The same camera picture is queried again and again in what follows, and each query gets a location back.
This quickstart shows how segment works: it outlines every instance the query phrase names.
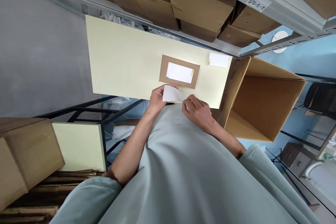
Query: sticky note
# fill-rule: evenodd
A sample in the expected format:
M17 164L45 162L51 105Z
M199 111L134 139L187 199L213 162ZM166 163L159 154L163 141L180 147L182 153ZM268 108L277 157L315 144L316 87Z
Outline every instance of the sticky note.
M163 90L163 98L164 102L183 102L186 97L176 88L172 86L165 85Z
M174 79L186 83L191 83L194 70L188 67L177 65L169 62L167 68L167 78Z
M227 68L229 63L229 55L226 54L216 54L210 53L209 54L209 65L213 67L222 67Z

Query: white label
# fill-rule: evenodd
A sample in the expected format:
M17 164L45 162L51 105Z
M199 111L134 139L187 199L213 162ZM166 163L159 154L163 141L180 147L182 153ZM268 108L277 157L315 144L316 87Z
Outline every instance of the white label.
M227 68L229 58L230 58L229 55L215 54L211 52L209 55L209 65L213 67Z
M172 86L165 85L163 90L162 101L164 102L183 102L185 100L185 96L176 88Z
M174 79L186 83L191 83L194 70L188 67L168 62L167 78Z
M270 0L248 0L245 4L259 12L263 12L271 3Z

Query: shelf rack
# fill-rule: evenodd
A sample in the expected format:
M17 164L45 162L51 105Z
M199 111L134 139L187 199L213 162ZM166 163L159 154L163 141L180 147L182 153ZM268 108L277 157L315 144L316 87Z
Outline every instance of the shelf rack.
M336 19L325 20L315 10L313 10L303 0L270 0L272 4L263 11L263 14L281 23L282 25L292 29L292 35L281 40L262 45L251 51L241 54L241 48L216 39L214 42L207 42L202 39L190 36L181 31L173 31L160 26L157 26L149 20L143 19L121 9L117 4L106 0L69 0L77 5L89 6L98 10L112 13L116 16L129 19L131 21L143 24L148 27L166 32L181 39L185 39L197 45L221 53L233 56L235 60L256 56L262 53L267 53L283 47L289 47L296 44L301 44L310 40L326 37L336 34Z

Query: handwritten label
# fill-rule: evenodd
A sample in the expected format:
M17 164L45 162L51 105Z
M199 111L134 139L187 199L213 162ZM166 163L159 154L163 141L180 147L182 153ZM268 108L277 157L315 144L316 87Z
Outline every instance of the handwritten label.
M271 3L270 0L248 0L245 4L259 12L263 12Z

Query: white cable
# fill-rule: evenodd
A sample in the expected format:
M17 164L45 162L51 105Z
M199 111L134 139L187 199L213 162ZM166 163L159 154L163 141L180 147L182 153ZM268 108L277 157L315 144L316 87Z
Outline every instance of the white cable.
M142 112L141 112L141 115L139 115L137 118L130 118L130 117L127 117L127 116L125 116L125 114L123 114L123 116L124 117L126 117L127 119L131 119L131 120L134 120L134 119L138 119L139 117L141 117L142 115L143 115L143 113L144 113L144 111L145 111L145 106L146 106L146 102L144 101L143 102L143 110L142 110Z

